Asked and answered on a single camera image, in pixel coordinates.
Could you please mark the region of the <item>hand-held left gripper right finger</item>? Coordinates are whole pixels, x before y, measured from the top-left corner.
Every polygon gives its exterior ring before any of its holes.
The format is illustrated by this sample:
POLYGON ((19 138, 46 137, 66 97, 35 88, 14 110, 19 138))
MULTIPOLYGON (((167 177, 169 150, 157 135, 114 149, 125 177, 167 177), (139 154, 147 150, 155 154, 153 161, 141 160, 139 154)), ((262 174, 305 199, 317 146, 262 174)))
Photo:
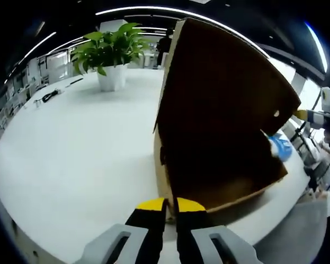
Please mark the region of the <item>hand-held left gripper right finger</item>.
POLYGON ((176 198, 177 251, 181 263, 261 263, 254 247, 224 225, 213 225, 198 202, 176 198))

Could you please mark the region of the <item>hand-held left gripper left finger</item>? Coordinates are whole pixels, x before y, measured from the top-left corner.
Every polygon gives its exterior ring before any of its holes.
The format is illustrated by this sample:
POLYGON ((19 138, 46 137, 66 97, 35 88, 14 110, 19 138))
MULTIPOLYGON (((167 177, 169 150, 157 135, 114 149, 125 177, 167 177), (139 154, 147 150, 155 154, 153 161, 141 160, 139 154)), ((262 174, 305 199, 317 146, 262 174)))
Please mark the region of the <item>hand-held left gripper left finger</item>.
POLYGON ((124 224, 115 224, 86 244, 81 263, 157 263, 163 248, 167 199, 136 206, 124 224))

